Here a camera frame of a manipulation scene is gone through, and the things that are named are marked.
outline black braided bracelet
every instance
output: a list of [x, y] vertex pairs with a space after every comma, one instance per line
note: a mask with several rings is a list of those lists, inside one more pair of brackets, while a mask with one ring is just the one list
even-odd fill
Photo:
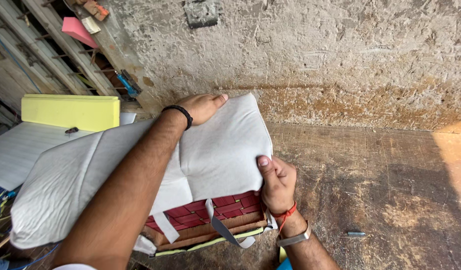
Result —
[[192, 117], [191, 115], [189, 114], [189, 112], [180, 107], [179, 105], [170, 105], [170, 106], [167, 106], [165, 107], [164, 109], [162, 109], [162, 111], [165, 111], [165, 110], [168, 110], [168, 109], [176, 109], [176, 110], [179, 110], [181, 113], [183, 113], [185, 115], [185, 117], [187, 117], [187, 128], [185, 130], [188, 130], [191, 126], [192, 126]]

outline silver bracelet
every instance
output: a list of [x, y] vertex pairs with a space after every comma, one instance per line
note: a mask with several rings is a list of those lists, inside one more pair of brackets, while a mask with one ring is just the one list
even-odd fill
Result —
[[297, 244], [298, 242], [302, 242], [302, 241], [309, 239], [309, 237], [311, 237], [311, 233], [312, 233], [312, 229], [311, 229], [311, 226], [309, 225], [309, 221], [307, 221], [307, 230], [305, 230], [304, 233], [301, 233], [299, 235], [292, 236], [286, 239], [280, 239], [280, 236], [279, 236], [279, 239], [277, 240], [277, 245], [279, 247], [286, 247], [289, 245]]

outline fingernail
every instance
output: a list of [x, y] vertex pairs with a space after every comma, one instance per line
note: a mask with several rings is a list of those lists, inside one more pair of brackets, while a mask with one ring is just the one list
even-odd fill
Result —
[[263, 157], [259, 160], [259, 165], [266, 166], [267, 164], [269, 164], [269, 161], [266, 158]]

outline pink foam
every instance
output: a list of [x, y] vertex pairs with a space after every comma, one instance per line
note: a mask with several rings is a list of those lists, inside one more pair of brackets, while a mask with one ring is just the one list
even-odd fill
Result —
[[75, 17], [64, 17], [62, 32], [70, 35], [74, 39], [82, 41], [94, 49], [99, 47], [99, 45], [97, 45], [97, 43], [95, 43], [95, 41], [90, 36], [89, 31], [85, 29], [82, 22]]

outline white strap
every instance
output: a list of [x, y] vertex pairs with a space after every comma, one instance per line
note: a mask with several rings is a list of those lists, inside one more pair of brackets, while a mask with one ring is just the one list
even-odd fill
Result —
[[156, 213], [153, 216], [154, 216], [155, 223], [157, 223], [157, 226], [159, 226], [159, 229], [167, 237], [167, 240], [170, 243], [173, 243], [180, 236], [177, 230], [175, 230], [174, 226], [170, 224], [170, 221], [168, 220], [168, 218], [165, 216], [163, 212]]
[[134, 248], [132, 250], [143, 252], [149, 256], [153, 256], [157, 251], [157, 247], [152, 241], [145, 238], [143, 235], [139, 235], [135, 241]]
[[269, 208], [265, 211], [265, 215], [267, 216], [267, 227], [263, 231], [266, 232], [268, 230], [278, 229], [277, 221], [275, 221], [274, 216], [271, 215]]
[[210, 223], [212, 224], [212, 227], [227, 241], [244, 249], [252, 246], [252, 244], [255, 242], [255, 238], [252, 236], [245, 238], [242, 242], [237, 242], [237, 239], [235, 239], [234, 235], [232, 235], [232, 233], [227, 229], [227, 227], [218, 218], [214, 217], [214, 207], [212, 206], [211, 199], [207, 199], [205, 201], [205, 208], [207, 209], [207, 213], [209, 214], [211, 220]]

